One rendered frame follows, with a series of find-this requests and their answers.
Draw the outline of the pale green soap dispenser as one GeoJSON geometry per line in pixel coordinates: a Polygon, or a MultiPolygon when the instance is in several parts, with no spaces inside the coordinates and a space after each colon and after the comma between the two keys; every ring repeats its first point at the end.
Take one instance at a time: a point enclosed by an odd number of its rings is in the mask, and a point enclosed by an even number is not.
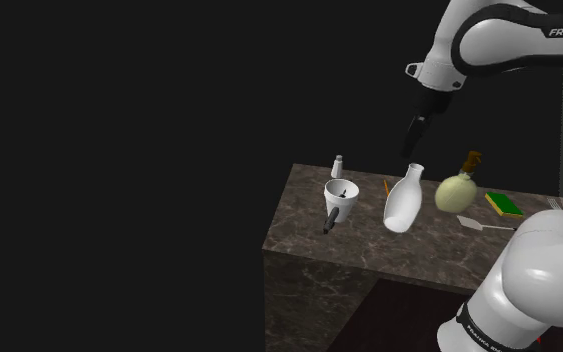
{"type": "Polygon", "coordinates": [[[466,161],[457,175],[444,179],[435,192],[435,204],[441,211],[458,214],[468,208],[477,194],[477,185],[472,179],[481,163],[482,154],[469,151],[466,161]]]}

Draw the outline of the green and yellow sponge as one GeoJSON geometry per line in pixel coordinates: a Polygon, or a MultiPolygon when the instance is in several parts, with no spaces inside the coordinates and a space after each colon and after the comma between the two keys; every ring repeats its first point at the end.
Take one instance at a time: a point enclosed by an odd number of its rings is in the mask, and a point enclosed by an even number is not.
{"type": "Polygon", "coordinates": [[[486,192],[485,199],[500,216],[523,217],[523,212],[505,194],[486,192]]]}

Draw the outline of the white spatula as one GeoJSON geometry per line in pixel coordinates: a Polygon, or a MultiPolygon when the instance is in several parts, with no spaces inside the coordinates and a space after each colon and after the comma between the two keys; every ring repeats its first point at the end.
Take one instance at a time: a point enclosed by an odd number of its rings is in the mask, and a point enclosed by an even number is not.
{"type": "Polygon", "coordinates": [[[476,221],[474,219],[464,217],[464,216],[461,216],[461,215],[457,215],[457,219],[458,219],[461,226],[468,227],[468,228],[471,228],[471,229],[475,229],[475,230],[478,230],[478,231],[483,231],[485,228],[515,231],[515,228],[513,228],[513,227],[483,225],[483,224],[479,223],[478,221],[476,221]]]}

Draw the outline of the white vase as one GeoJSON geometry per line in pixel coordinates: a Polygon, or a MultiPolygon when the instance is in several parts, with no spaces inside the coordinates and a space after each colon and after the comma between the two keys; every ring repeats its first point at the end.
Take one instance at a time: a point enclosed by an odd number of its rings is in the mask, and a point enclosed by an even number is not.
{"type": "Polygon", "coordinates": [[[420,180],[423,171],[422,165],[411,163],[405,176],[390,191],[383,216],[388,230],[404,233],[415,221],[422,205],[420,180]]]}

